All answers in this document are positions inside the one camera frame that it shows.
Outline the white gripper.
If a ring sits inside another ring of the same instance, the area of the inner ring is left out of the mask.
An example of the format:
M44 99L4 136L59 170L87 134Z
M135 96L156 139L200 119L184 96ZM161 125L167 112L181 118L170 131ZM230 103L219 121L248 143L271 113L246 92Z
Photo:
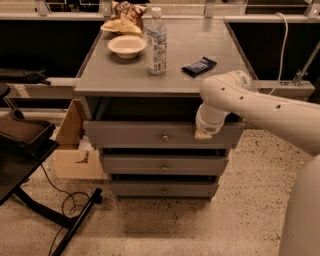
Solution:
M225 123L228 112L202 103L196 114L196 139L211 139Z

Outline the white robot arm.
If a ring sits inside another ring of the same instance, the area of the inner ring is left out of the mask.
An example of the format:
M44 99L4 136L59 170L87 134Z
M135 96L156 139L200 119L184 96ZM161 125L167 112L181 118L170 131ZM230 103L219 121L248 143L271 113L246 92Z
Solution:
M198 133L218 133L234 113L313 156L292 189L278 256L320 256L320 106L259 93L241 70L206 78L199 94Z

